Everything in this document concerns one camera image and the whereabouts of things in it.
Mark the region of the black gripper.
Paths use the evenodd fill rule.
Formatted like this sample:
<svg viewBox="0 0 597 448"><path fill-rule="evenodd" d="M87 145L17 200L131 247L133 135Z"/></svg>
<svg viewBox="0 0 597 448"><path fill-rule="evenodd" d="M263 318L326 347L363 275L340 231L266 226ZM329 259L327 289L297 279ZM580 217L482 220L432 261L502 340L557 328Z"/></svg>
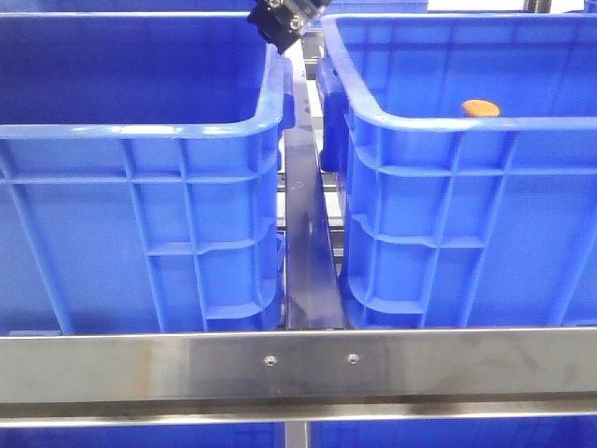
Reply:
<svg viewBox="0 0 597 448"><path fill-rule="evenodd" d="M259 35L284 54L318 20L328 1L321 0L267 0L256 1L247 21L257 27Z"/></svg>

